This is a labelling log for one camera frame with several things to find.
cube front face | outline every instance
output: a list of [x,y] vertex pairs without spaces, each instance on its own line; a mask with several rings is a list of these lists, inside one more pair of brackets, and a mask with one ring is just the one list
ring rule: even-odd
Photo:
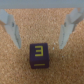
[[30,44],[30,65],[32,69],[49,67],[47,43]]

cork table surface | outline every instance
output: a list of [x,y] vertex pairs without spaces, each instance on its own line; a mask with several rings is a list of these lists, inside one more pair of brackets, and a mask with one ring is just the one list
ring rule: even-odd
[[[83,84],[84,21],[59,49],[60,27],[73,8],[5,9],[19,26],[22,48],[18,49],[0,25],[0,84]],[[31,69],[31,43],[48,43],[50,67]]]

